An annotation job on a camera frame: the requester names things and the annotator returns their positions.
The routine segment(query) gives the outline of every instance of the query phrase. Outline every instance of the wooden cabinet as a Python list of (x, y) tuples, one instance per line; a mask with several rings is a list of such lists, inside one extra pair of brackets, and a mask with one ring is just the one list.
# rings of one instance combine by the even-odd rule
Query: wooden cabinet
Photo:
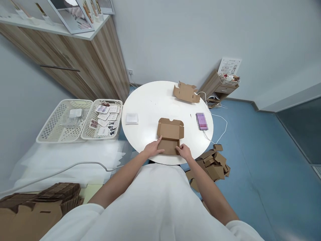
[[(206, 93), (206, 102), (209, 108), (213, 108), (216, 105), (218, 105), (222, 100), (224, 100), (230, 93), (235, 91), (238, 88), (238, 84), (236, 86), (228, 86), (228, 85), (222, 85), (221, 79), (219, 75), (217, 74), (217, 71), (214, 70), (205, 83), (202, 85), (199, 91), (202, 91)], [(216, 94), (216, 96), (219, 98), (213, 99), (209, 98), (213, 93)], [(201, 98), (205, 101), (205, 95), (203, 93), (200, 93)]]
[(0, 23), (2, 35), (76, 97), (124, 102), (129, 79), (112, 17), (96, 31), (84, 39)]

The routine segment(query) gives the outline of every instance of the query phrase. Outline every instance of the hand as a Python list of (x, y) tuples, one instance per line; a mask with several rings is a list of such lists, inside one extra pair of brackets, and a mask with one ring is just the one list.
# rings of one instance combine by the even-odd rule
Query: hand
[(146, 153), (147, 158), (150, 158), (151, 156), (155, 156), (156, 154), (159, 154), (165, 151), (164, 149), (157, 150), (158, 144), (160, 143), (161, 139), (162, 139), (162, 136), (160, 136), (157, 141), (153, 141), (145, 147), (143, 152)]
[(191, 159), (191, 158), (193, 159), (191, 150), (185, 144), (182, 144), (180, 147), (176, 147), (176, 150), (180, 153), (181, 157), (183, 157), (185, 160)]

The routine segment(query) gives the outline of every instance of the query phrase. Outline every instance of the calendar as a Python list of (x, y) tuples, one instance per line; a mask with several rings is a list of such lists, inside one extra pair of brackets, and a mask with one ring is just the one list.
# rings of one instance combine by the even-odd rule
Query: calendar
[(223, 57), (220, 68), (218, 69), (218, 74), (221, 74), (222, 72), (236, 75), (238, 68), (240, 67), (241, 64), (241, 59), (231, 59), (231, 58), (226, 58)]

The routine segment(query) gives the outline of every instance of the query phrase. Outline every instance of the white sleeve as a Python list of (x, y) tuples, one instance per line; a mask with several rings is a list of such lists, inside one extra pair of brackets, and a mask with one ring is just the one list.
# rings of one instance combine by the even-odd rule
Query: white sleeve
[(72, 209), (40, 241), (80, 240), (104, 212), (98, 204), (84, 204)]
[(243, 221), (230, 221), (226, 227), (241, 241), (264, 241), (254, 228)]

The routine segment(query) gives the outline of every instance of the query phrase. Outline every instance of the white plastic sheet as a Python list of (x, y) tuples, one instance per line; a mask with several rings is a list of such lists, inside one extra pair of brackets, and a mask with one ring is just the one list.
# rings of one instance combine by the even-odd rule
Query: white plastic sheet
[[(65, 144), (35, 143), (15, 165), (9, 180), (16, 180), (14, 187), (18, 187), (83, 161), (100, 162), (111, 170), (127, 163), (132, 151), (133, 148), (127, 141), (120, 140), (88, 140)], [(40, 191), (57, 182), (80, 183), (82, 187), (88, 183), (103, 184), (112, 173), (115, 171), (106, 172), (98, 164), (82, 164), (19, 191)]]

